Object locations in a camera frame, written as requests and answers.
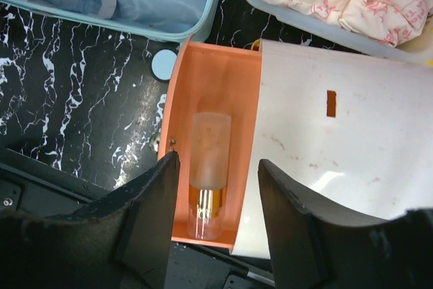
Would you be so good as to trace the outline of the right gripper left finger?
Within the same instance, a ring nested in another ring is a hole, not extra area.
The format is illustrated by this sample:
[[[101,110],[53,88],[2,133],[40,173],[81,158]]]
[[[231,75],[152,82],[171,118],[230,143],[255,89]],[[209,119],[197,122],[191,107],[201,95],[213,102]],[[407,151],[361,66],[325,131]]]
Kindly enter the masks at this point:
[[[152,168],[68,215],[1,212],[2,288],[163,288],[180,162]]]

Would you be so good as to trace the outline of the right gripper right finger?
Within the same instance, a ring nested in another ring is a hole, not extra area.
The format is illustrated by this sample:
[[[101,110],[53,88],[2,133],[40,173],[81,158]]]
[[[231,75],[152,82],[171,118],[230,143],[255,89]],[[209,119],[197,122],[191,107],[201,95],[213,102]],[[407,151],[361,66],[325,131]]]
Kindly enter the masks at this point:
[[[432,210],[387,221],[295,181],[271,161],[258,182],[277,288],[431,288]]]

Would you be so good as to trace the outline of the white round drum box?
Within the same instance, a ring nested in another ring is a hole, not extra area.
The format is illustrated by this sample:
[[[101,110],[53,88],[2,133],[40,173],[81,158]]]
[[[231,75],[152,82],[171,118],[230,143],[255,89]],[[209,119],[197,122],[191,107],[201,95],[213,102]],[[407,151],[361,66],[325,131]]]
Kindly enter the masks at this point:
[[[186,41],[168,86],[159,156],[179,154],[172,239],[188,234],[193,116],[231,117],[222,234],[211,246],[269,257],[258,163],[380,219],[432,206],[432,67],[263,40],[257,51]]]

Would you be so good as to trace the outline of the frosted gold-collar pump bottle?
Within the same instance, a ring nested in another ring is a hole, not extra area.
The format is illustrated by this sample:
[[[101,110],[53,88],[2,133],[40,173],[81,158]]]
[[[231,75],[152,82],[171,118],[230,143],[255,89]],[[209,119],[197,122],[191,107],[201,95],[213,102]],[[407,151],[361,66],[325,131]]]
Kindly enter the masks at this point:
[[[231,117],[201,112],[193,117],[189,164],[188,233],[197,240],[214,240],[225,215]]]

